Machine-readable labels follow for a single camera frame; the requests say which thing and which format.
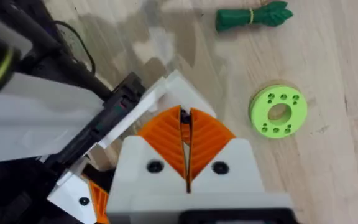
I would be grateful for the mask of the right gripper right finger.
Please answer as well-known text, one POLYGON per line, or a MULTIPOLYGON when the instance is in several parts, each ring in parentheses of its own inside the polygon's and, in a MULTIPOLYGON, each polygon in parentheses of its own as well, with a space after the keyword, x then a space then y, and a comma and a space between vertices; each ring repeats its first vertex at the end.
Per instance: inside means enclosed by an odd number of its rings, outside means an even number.
POLYGON ((216 118, 191 109, 190 192, 264 192, 250 142, 236 137, 216 118))

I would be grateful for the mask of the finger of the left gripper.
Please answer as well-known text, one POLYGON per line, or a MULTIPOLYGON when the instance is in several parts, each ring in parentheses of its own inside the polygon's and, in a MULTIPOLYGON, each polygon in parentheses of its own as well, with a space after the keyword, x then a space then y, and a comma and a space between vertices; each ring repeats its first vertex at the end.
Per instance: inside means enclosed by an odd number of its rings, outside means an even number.
POLYGON ((47 200, 82 223, 110 223, 109 194, 92 180, 69 173, 55 185, 47 200))
POLYGON ((104 149, 107 148, 144 113, 158 114, 176 105, 180 105, 186 112, 196 108, 216 117, 213 107, 206 98, 178 70, 174 70, 168 77, 159 78, 147 89, 135 108, 109 130, 100 140, 99 145, 104 149))

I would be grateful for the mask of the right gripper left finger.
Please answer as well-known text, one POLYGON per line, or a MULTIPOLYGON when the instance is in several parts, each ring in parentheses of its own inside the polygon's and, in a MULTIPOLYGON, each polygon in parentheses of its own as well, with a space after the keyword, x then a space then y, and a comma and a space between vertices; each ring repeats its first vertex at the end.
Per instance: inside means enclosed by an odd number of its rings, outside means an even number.
POLYGON ((125 138, 106 214, 176 212, 186 190, 181 106, 175 105, 152 118, 138 134, 125 138))

